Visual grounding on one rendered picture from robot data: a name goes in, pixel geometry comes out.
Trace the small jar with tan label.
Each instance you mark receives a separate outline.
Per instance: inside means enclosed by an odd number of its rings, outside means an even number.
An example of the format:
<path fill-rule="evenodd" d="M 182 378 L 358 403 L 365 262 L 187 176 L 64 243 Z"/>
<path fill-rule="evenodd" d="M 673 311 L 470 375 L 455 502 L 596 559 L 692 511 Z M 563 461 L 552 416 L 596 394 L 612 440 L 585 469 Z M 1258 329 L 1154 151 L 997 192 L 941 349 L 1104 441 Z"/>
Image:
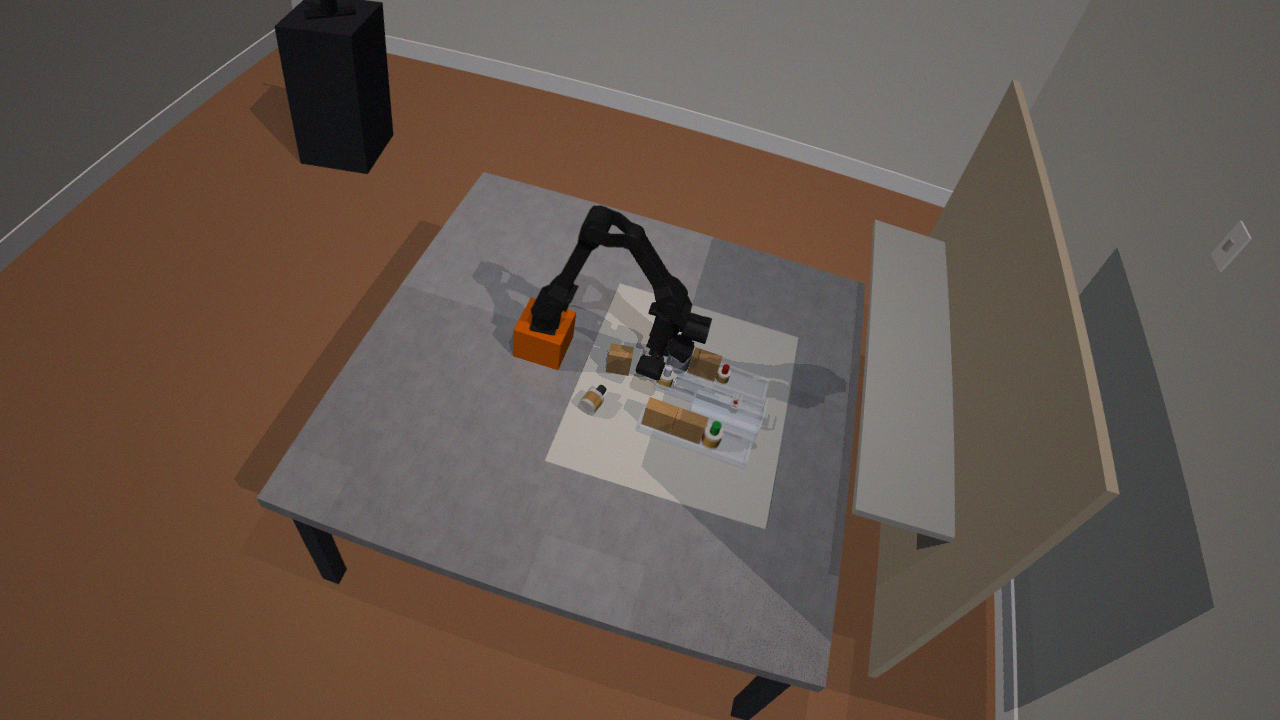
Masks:
<path fill-rule="evenodd" d="M 589 389 L 586 395 L 579 401 L 579 407 L 582 413 L 593 415 L 598 407 L 604 401 L 603 395 L 605 393 L 605 386 L 598 386 L 596 389 Z"/>

